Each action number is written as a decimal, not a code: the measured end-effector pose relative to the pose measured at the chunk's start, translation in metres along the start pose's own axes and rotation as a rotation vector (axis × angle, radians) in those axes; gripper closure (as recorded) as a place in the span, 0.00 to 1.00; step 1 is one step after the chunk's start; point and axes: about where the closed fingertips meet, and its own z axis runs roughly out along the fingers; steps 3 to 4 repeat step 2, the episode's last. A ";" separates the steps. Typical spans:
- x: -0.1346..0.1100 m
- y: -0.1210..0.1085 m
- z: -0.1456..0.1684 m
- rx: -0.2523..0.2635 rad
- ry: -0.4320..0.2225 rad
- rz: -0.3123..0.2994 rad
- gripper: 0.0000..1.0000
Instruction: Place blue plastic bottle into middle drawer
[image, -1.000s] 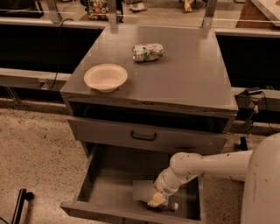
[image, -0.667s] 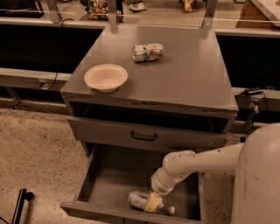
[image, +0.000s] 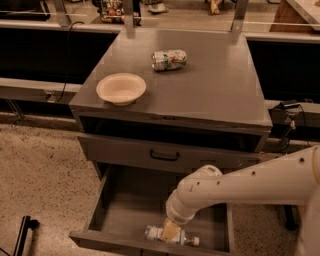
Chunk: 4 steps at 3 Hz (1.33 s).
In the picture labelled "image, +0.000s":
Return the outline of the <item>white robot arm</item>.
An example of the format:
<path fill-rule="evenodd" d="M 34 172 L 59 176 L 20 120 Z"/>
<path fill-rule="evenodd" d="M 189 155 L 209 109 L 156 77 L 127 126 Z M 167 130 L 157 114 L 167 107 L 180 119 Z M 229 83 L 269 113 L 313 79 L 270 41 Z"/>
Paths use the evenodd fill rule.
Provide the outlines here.
<path fill-rule="evenodd" d="M 204 208 L 220 203 L 305 208 L 294 256 L 320 253 L 320 148 L 309 147 L 228 174 L 205 165 L 183 178 L 166 202 L 162 239 L 171 241 Z"/>

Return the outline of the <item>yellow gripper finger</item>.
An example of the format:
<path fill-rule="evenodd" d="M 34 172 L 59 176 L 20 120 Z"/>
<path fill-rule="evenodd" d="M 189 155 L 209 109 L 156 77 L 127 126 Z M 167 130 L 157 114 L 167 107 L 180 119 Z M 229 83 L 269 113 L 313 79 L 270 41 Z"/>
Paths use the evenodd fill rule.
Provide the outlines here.
<path fill-rule="evenodd" d="M 164 242 L 170 242 L 181 231 L 181 227 L 175 222 L 166 219 L 161 234 L 161 240 Z"/>

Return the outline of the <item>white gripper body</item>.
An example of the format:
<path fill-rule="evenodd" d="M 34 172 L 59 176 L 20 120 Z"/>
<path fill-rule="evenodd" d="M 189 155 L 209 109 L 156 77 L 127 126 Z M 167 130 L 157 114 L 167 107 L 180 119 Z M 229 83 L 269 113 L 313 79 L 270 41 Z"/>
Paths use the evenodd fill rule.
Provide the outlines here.
<path fill-rule="evenodd" d="M 194 209 L 181 202 L 175 191 L 171 193 L 166 202 L 166 215 L 170 221 L 178 225 L 185 225 L 194 218 L 195 213 Z"/>

